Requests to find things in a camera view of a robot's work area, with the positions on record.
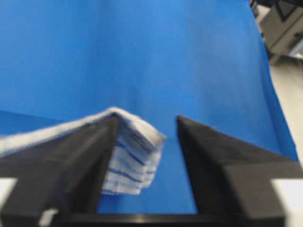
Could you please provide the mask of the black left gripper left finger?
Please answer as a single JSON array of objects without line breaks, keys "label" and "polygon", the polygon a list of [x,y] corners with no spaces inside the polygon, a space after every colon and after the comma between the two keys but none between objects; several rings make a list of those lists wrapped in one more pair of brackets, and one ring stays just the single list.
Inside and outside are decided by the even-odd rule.
[{"label": "black left gripper left finger", "polygon": [[75,132],[0,160],[3,227],[36,227],[45,211],[95,213],[118,135],[118,118],[89,123]]}]

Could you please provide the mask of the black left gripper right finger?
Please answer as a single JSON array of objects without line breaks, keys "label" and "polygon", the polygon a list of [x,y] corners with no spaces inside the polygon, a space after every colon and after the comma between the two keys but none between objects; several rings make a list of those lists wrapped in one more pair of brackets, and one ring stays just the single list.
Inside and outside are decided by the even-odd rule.
[{"label": "black left gripper right finger", "polygon": [[199,214],[227,218],[231,227],[286,225],[272,180],[301,180],[297,161],[184,116],[176,121]]}]

